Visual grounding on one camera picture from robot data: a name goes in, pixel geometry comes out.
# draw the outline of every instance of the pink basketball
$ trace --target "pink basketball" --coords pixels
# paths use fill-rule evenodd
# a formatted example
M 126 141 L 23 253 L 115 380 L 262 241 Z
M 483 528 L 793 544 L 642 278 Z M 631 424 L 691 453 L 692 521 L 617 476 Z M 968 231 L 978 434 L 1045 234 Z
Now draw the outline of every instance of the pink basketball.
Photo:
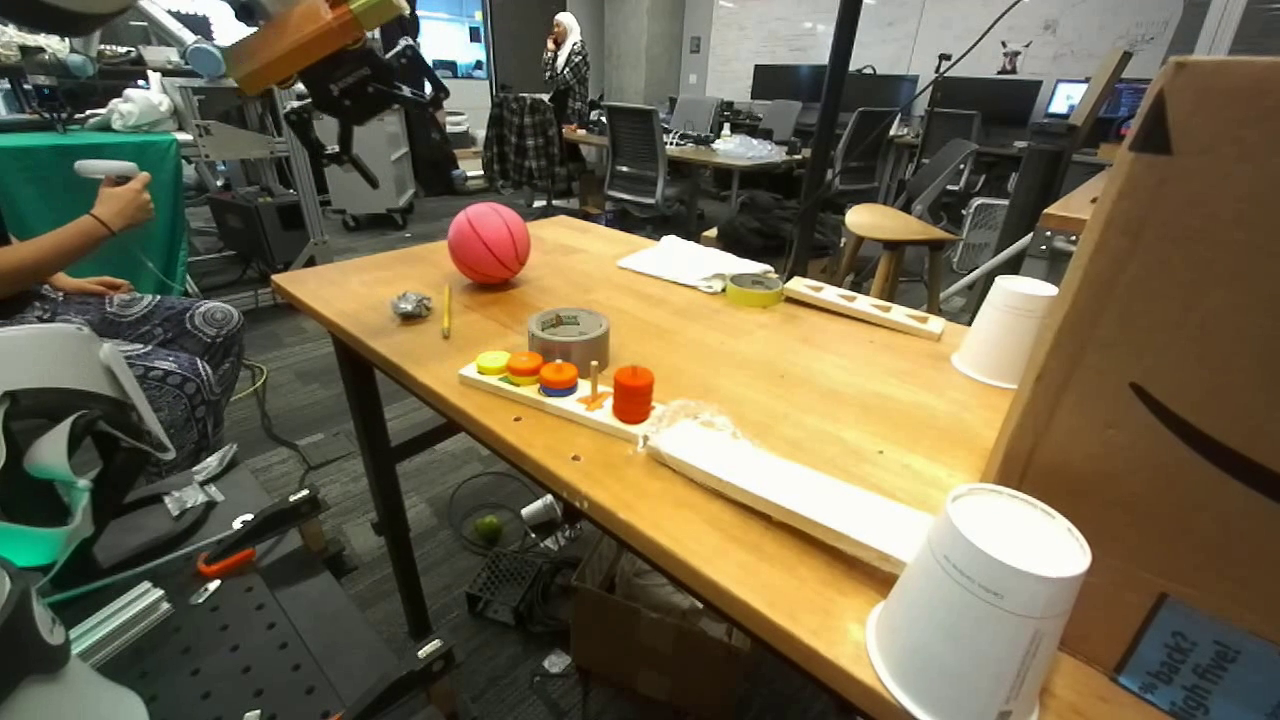
M 472 282 L 502 284 L 529 261 L 529 228 L 506 205 L 476 202 L 449 223 L 449 258 Z

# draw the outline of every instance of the amazon smile logo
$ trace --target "amazon smile logo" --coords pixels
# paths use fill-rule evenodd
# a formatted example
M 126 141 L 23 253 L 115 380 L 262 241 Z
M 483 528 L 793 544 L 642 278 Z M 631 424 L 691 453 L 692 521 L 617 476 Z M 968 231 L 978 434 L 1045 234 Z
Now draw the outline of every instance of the amazon smile logo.
M 1142 402 L 1152 416 L 1192 452 L 1199 455 L 1201 459 L 1225 473 L 1233 480 L 1271 502 L 1280 503 L 1280 473 L 1199 429 L 1196 423 L 1183 418 L 1176 410 L 1161 402 L 1160 398 L 1140 384 L 1129 383 L 1129 389 L 1138 396 L 1138 401 Z

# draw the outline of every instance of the blue ring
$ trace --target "blue ring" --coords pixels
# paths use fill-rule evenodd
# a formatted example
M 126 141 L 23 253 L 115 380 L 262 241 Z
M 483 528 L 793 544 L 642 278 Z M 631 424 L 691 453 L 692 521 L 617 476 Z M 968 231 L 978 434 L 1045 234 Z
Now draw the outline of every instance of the blue ring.
M 547 387 L 544 384 L 539 384 L 538 388 L 547 397 L 568 397 L 568 396 L 573 395 L 575 392 L 577 392 L 577 383 L 573 383 L 572 386 L 570 386 L 570 387 L 567 387 L 564 389 L 556 389 L 553 387 Z

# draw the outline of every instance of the green ball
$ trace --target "green ball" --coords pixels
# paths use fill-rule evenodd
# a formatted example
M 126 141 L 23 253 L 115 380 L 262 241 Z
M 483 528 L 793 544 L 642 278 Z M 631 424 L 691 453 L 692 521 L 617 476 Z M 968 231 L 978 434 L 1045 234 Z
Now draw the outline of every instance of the green ball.
M 477 518 L 472 524 L 475 528 L 476 537 L 480 542 L 493 546 L 498 544 L 502 539 L 502 520 L 497 515 L 485 515 L 484 518 Z

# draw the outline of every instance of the plaid shirt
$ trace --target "plaid shirt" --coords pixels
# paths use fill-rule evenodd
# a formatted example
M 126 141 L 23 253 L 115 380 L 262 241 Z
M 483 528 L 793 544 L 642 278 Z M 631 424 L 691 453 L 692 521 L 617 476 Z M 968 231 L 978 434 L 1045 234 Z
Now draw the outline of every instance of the plaid shirt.
M 545 188 L 557 178 L 561 128 L 550 104 L 530 95 L 495 95 L 484 138 L 489 184 Z
M 568 58 L 564 60 L 564 69 L 556 70 L 556 53 L 543 54 L 543 78 L 552 88 L 552 95 L 566 95 L 566 113 L 563 122 L 567 126 L 586 127 L 590 119 L 588 99 L 590 91 L 591 61 L 586 56 L 586 44 L 575 42 L 568 49 Z

